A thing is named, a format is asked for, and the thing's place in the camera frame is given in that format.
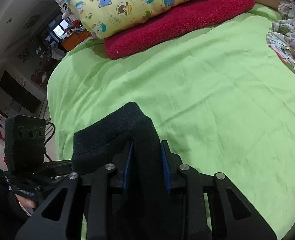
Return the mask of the person's left hand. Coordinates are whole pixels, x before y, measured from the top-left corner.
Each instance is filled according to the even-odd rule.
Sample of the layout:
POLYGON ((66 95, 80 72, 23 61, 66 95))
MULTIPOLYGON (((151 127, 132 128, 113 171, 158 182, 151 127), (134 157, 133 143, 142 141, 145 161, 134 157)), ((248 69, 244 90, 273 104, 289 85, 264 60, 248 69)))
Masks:
POLYGON ((34 209, 36 208, 36 203, 33 200, 30 200, 17 194, 15 195, 15 197, 17 198, 20 207, 24 210, 24 212, 28 216, 31 216, 34 213, 34 209))

